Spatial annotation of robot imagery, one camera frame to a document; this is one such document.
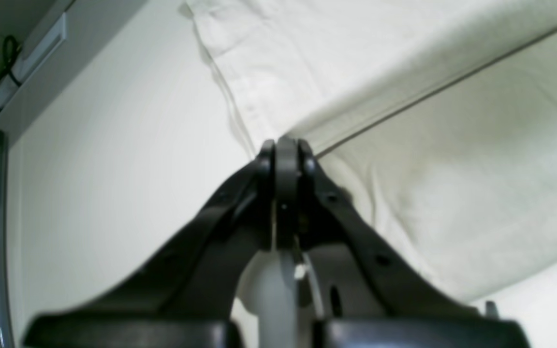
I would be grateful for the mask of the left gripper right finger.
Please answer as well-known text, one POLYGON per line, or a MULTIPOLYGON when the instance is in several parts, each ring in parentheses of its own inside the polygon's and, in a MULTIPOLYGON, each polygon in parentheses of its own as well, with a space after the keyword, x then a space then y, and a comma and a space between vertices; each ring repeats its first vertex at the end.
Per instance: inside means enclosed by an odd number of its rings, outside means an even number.
POLYGON ((313 348, 528 348, 520 325, 460 304, 362 218, 304 140, 286 139, 286 247, 309 273, 313 348))

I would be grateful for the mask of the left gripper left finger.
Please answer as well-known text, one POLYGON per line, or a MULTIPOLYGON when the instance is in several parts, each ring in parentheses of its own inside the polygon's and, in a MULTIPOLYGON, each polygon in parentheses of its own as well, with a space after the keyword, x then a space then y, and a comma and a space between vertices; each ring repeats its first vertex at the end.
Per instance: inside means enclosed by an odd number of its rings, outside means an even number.
POLYGON ((37 317, 26 348, 241 348, 230 319, 241 274, 272 246, 276 141, 230 176, 196 216, 123 282, 37 317))

